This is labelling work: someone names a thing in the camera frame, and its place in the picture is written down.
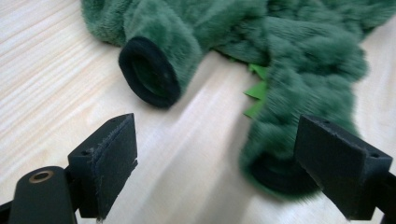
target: black fabric opening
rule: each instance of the black fabric opening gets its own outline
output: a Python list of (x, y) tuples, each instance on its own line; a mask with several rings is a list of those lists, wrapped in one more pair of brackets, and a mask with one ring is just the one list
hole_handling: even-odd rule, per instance
[(302, 195), (319, 189), (314, 179), (295, 161), (263, 153), (249, 166), (250, 173), (268, 189), (286, 195)]
[(119, 65), (131, 89), (142, 100), (158, 107), (170, 107), (181, 90), (172, 65), (149, 39), (134, 37), (122, 49)]

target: light wooden table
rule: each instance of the light wooden table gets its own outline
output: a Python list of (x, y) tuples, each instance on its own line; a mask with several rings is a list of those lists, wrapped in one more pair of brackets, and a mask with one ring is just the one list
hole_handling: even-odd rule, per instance
[[(23, 175), (67, 166), (106, 120), (134, 113), (139, 165), (105, 223), (347, 223), (324, 196), (280, 203), (239, 174), (252, 104), (242, 92), (256, 82), (244, 65), (209, 53), (181, 101), (159, 110), (128, 87), (120, 49), (88, 34), (79, 1), (5, 0), (0, 27), (0, 204)], [(393, 18), (362, 44), (371, 72), (356, 85), (355, 116), (363, 138), (393, 157), (395, 39)]]

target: clamp jaw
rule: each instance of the clamp jaw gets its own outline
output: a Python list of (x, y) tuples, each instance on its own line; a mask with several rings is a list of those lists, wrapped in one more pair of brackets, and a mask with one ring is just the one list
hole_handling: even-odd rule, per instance
[(77, 223), (106, 218), (137, 165), (134, 115), (107, 121), (69, 155), (69, 165), (22, 177), (14, 200), (0, 206), (0, 223)]

